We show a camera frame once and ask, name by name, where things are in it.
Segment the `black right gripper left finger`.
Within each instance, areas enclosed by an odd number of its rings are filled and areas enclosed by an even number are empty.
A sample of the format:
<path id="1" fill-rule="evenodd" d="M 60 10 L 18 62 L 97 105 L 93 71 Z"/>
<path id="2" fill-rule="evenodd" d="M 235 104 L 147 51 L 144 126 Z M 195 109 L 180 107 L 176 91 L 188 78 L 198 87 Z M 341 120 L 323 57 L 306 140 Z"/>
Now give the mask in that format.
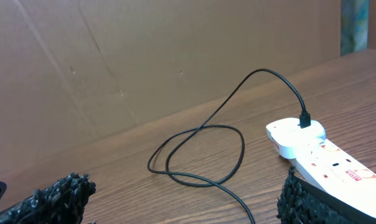
<path id="1" fill-rule="evenodd" d="M 0 212 L 0 224 L 80 224 L 96 183 L 72 172 L 45 189 Z"/>

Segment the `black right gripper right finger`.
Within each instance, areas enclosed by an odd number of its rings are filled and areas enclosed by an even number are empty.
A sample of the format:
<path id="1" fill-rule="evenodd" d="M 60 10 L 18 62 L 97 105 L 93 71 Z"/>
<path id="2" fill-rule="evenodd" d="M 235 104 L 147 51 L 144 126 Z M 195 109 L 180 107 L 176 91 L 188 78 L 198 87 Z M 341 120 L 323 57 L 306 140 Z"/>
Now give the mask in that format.
<path id="1" fill-rule="evenodd" d="M 277 201 L 282 224 L 376 224 L 376 218 L 295 176 L 291 166 Z"/>

